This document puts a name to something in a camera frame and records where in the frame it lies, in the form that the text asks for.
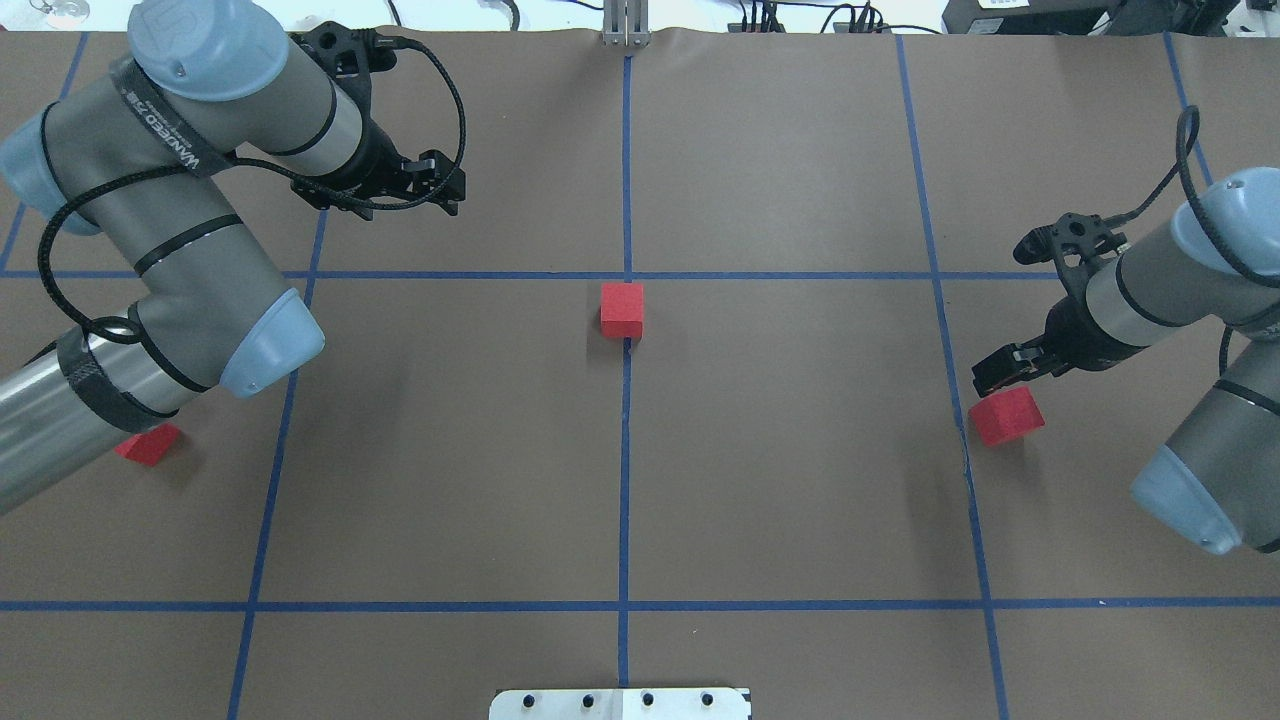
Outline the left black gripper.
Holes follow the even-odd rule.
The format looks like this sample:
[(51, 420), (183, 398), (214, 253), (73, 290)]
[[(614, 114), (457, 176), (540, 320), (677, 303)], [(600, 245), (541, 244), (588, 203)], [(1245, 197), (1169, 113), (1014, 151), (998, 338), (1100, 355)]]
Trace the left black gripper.
[(305, 182), (293, 179), (291, 191), (317, 210), (338, 209), (371, 217), (370, 202), (431, 204), (449, 217), (460, 214), (467, 196), (466, 179), (449, 179), (453, 161), (431, 149), (416, 160), (402, 158), (374, 120), (364, 120), (355, 155), (338, 169)]

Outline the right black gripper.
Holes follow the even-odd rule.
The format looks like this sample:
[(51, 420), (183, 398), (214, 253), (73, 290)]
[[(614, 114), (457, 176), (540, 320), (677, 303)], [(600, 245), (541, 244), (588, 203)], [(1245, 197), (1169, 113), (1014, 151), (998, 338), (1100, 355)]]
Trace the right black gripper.
[(1146, 346), (1115, 340), (1094, 322), (1084, 304), (1065, 296), (1050, 309), (1039, 340), (995, 350), (972, 366), (972, 384), (977, 396), (986, 398), (1036, 379), (1038, 373), (1105, 372), (1144, 350)]

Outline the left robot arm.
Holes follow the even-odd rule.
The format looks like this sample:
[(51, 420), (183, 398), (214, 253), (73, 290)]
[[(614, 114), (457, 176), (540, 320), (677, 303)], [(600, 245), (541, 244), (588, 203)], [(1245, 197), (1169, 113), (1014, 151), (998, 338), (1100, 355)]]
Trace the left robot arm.
[(317, 210), (456, 214), (465, 145), (407, 158), (371, 77), (426, 45), (335, 22), (291, 33), (251, 1), (143, 1), (129, 50), (3, 142), (3, 178), (46, 225), (41, 284), (68, 331), (3, 382), (10, 512), (201, 393), (253, 396), (323, 329), (215, 176), (255, 168)]

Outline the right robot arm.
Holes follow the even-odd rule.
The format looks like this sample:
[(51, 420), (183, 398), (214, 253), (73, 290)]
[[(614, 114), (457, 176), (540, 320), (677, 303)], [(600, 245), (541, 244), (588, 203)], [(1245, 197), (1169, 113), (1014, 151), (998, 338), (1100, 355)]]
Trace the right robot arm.
[(1012, 255), (1052, 263), (1062, 297), (1041, 333), (972, 366), (980, 397), (1010, 386), (1105, 372), (1215, 319), (1243, 347), (1132, 483), (1151, 516), (1204, 552), (1277, 552), (1277, 197), (1274, 167), (1238, 170), (1185, 201), (1146, 237), (1068, 213)]

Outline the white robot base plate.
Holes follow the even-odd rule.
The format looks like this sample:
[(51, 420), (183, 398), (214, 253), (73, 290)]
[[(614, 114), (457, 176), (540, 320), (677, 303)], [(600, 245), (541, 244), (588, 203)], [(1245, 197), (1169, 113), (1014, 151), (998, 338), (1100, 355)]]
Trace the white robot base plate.
[(750, 691), (731, 687), (511, 689), (489, 719), (751, 719)]

